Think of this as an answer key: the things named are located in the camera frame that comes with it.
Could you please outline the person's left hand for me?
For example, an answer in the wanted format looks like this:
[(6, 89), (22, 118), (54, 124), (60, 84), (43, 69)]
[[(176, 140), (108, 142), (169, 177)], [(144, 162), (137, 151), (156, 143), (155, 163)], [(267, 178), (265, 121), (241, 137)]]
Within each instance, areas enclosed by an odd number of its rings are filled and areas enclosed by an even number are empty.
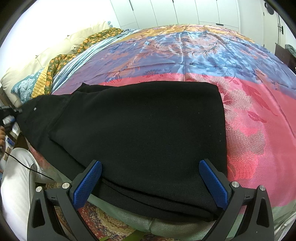
[(6, 132), (3, 126), (0, 126), (0, 146), (4, 150), (6, 146)]

